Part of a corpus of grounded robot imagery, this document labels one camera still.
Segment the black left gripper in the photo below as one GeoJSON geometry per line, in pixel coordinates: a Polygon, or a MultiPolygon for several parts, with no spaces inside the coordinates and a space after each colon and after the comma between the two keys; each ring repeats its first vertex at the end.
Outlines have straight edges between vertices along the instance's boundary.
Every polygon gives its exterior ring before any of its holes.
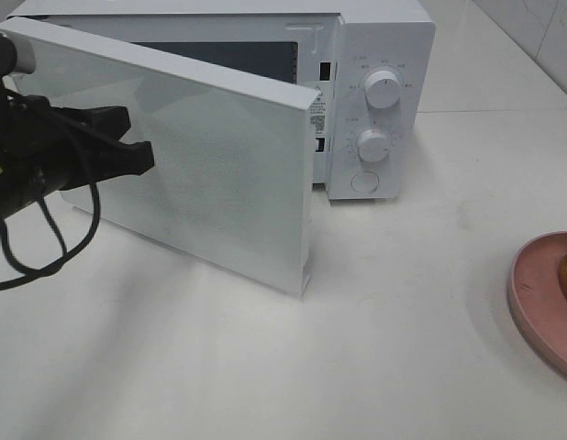
{"type": "Polygon", "coordinates": [[[149,141],[120,142],[129,129],[123,106],[78,109],[52,107],[38,95],[0,98],[0,221],[50,193],[93,189],[95,180],[152,169],[149,141]]]}

